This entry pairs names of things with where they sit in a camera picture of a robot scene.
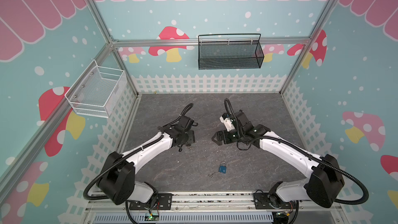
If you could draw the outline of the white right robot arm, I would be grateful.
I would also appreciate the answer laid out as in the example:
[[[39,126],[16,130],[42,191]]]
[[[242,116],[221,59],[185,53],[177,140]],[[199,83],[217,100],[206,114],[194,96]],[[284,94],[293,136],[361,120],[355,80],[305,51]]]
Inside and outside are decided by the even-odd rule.
[[[212,140],[218,146],[244,143],[268,151],[287,162],[305,179],[292,182],[278,181],[261,203],[267,203],[273,209],[286,207],[288,202],[313,201],[317,205],[330,208],[345,182],[337,160],[331,155],[324,157],[307,152],[282,139],[270,128],[253,125],[246,115],[239,111],[235,115],[224,113],[220,117],[225,130],[218,131]]]

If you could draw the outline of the blue padlock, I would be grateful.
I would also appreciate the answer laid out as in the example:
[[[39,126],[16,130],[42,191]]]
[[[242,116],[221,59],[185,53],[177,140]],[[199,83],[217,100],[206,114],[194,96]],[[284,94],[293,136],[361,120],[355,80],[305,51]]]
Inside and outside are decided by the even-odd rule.
[[[220,164],[218,172],[219,172],[219,173],[222,173],[222,174],[226,174],[226,172],[227,172],[227,164],[226,164],[225,161],[223,161],[223,162]]]

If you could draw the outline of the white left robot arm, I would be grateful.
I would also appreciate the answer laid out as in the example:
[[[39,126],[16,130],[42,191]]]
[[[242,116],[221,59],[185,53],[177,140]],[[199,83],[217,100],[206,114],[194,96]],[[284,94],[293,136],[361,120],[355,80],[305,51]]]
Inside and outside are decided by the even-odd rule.
[[[99,175],[85,189],[87,200],[110,199],[116,205],[139,202],[148,209],[159,201],[158,191],[149,183],[135,180],[136,173],[160,153],[177,147],[181,151],[194,141],[193,119],[180,116],[174,123],[158,128],[158,133],[142,145],[124,153],[112,152]]]

